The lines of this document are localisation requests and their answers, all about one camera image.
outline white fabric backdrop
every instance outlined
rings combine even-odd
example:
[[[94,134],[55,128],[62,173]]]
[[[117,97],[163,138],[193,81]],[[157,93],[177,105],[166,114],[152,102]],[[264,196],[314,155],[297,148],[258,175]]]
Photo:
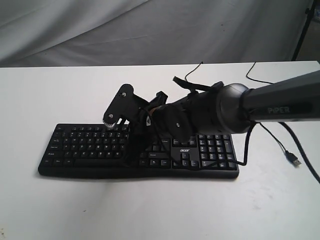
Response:
[[[43,20],[40,27],[31,27],[32,21],[0,24],[3,66],[289,61],[306,20],[305,9],[312,4],[312,0],[32,1],[47,2],[41,8],[47,11],[38,16]],[[14,34],[10,25],[17,27]]]

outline white tabletop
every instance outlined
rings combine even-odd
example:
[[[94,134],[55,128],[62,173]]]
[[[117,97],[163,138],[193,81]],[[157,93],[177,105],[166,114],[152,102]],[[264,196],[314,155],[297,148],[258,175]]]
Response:
[[[204,64],[191,82],[243,83],[252,63]],[[0,240],[317,240],[320,186],[290,165],[259,126],[236,180],[82,180],[42,177],[37,167],[57,123],[101,123],[119,87],[168,102],[195,65],[0,68]],[[252,78],[277,82],[320,69],[317,62],[257,63]],[[299,152],[277,123],[266,123]],[[320,173],[320,122],[290,123]],[[244,134],[234,135],[242,161]]]

